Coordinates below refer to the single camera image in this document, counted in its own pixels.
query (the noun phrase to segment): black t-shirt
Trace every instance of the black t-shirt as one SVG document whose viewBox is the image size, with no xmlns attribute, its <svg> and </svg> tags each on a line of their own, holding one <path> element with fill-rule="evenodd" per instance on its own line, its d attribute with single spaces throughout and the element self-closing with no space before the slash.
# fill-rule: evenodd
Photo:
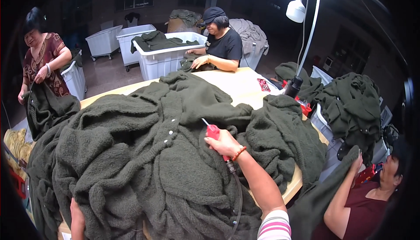
<svg viewBox="0 0 420 240">
<path fill-rule="evenodd" d="M 239 34 L 229 29 L 226 34 L 216 39 L 214 35 L 209 34 L 206 41 L 206 53 L 218 58 L 239 60 L 242 58 L 242 39 Z"/>
</svg>

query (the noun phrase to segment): white paper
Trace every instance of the white paper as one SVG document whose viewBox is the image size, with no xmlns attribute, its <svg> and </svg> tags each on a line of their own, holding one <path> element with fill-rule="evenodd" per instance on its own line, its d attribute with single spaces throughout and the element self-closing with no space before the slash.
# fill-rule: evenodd
<svg viewBox="0 0 420 240">
<path fill-rule="evenodd" d="M 71 234 L 63 233 L 63 232 L 62 232 L 62 234 L 63 234 L 63 239 L 64 240 L 71 240 Z"/>
</svg>

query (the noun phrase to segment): light bulb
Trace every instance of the light bulb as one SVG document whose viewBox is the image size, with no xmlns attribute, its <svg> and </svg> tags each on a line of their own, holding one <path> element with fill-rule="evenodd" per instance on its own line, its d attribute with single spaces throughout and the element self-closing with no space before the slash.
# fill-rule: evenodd
<svg viewBox="0 0 420 240">
<path fill-rule="evenodd" d="M 305 18 L 305 11 L 302 0 L 291 1 L 287 6 L 286 16 L 294 22 L 302 23 Z"/>
</svg>

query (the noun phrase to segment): red handheld tool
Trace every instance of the red handheld tool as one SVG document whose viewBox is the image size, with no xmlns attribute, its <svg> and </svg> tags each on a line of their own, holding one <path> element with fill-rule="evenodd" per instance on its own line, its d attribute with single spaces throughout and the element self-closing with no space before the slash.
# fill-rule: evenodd
<svg viewBox="0 0 420 240">
<path fill-rule="evenodd" d="M 204 118 L 201 118 L 204 123 L 207 124 L 207 134 L 210 138 L 215 140 L 219 140 L 220 129 L 216 125 L 210 125 Z M 224 161 L 230 161 L 231 158 L 229 156 L 223 155 Z"/>
</svg>

